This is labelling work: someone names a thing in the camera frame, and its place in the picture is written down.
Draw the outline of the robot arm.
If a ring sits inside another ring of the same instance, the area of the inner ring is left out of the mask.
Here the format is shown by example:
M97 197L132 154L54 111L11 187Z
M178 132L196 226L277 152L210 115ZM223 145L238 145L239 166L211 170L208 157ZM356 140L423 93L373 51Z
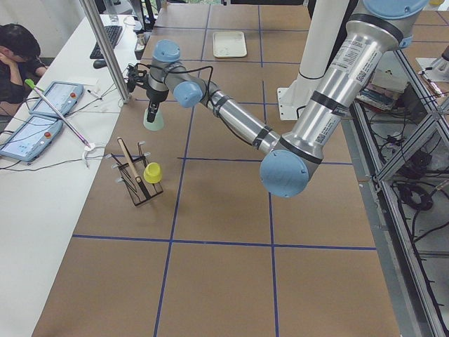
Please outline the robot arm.
M155 44L144 86L148 120L172 94L183 107L202 104L254 148L264 152L260 179L279 197L305 189L323 160L323 146L382 56L405 48L425 1L317 1L297 79L277 93L282 120L294 121L279 135L249 114L211 80L193 77L181 63L180 47Z

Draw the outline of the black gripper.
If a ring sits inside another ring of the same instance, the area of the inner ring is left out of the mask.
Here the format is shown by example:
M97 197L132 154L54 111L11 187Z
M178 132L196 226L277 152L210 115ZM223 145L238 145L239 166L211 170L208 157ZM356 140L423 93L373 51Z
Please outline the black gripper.
M159 110L159 104L166 101L169 90L167 88L159 90L149 86L146 89L147 97L149 98L149 105L147 108L147 122L153 122L156 119Z

